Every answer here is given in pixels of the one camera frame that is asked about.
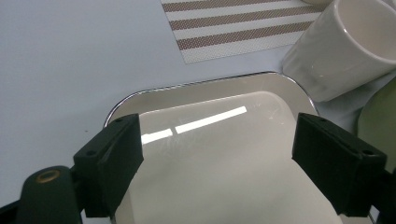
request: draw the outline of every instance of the white tabletop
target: white tabletop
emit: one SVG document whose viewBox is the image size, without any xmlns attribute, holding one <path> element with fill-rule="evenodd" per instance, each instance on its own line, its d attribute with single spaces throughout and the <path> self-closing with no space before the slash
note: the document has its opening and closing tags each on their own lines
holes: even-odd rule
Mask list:
<svg viewBox="0 0 396 224">
<path fill-rule="evenodd" d="M 73 155 L 130 93 L 280 72 L 289 48 L 184 64 L 160 0 L 1 1 L 0 206 L 18 200 L 35 171 L 71 167 Z M 318 110 L 352 131 L 361 107 L 395 75 Z"/>
</svg>

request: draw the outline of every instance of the white mug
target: white mug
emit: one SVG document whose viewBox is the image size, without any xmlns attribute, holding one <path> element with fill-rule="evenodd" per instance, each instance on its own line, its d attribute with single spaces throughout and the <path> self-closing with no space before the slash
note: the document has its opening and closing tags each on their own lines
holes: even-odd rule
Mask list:
<svg viewBox="0 0 396 224">
<path fill-rule="evenodd" d="M 314 101 L 351 91 L 396 68 L 396 11 L 382 0 L 334 0 L 282 65 Z"/>
</svg>

